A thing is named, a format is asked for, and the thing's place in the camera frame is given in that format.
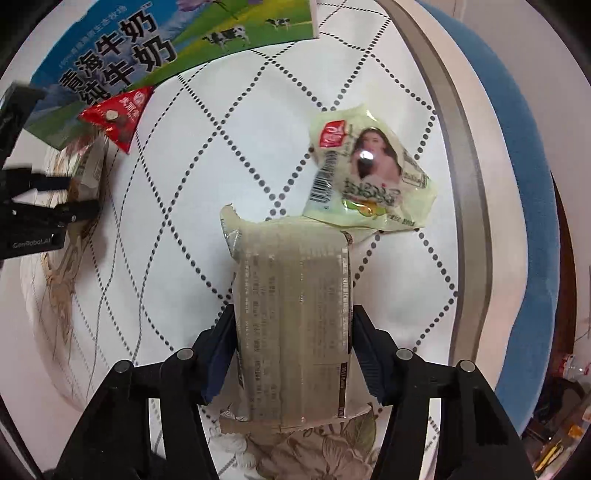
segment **metal screw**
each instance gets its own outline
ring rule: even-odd
[[[193,357],[193,349],[192,348],[183,348],[177,352],[177,357],[179,360],[189,360]]]
[[[122,374],[123,372],[127,372],[129,367],[131,367],[131,362],[129,360],[119,360],[114,368],[117,373]]]
[[[396,356],[400,360],[410,360],[413,357],[413,353],[408,348],[399,348],[396,350]]]
[[[464,370],[464,372],[468,372],[469,374],[476,370],[476,365],[474,365],[469,360],[462,360],[460,362],[460,368]]]

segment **red triangular package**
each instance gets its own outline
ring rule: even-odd
[[[138,126],[139,117],[144,112],[146,103],[154,87],[142,87],[121,93],[83,110],[79,118],[98,125],[117,146],[129,153],[129,147]]]

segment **black and white cow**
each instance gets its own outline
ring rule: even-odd
[[[273,25],[273,27],[275,27],[275,30],[277,30],[277,27],[285,27],[286,30],[290,29],[289,18],[267,18],[265,22]]]
[[[228,28],[227,30],[222,30],[221,32],[212,32],[208,35],[205,35],[202,40],[207,40],[209,43],[219,45],[222,50],[226,49],[226,42],[230,40],[234,40],[235,38],[241,38],[244,40],[244,44],[250,44],[250,40],[246,34],[246,28],[244,25],[235,25],[232,28]]]

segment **snack package with woman's picture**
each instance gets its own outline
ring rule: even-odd
[[[424,226],[436,187],[366,107],[322,113],[310,135],[320,170],[305,216],[387,232]]]

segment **barcode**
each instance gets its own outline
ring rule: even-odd
[[[328,203],[332,196],[332,179],[335,173],[335,166],[337,163],[337,152],[331,150],[326,153],[324,158],[324,165],[316,174],[312,190],[310,192],[310,200],[319,203]]]

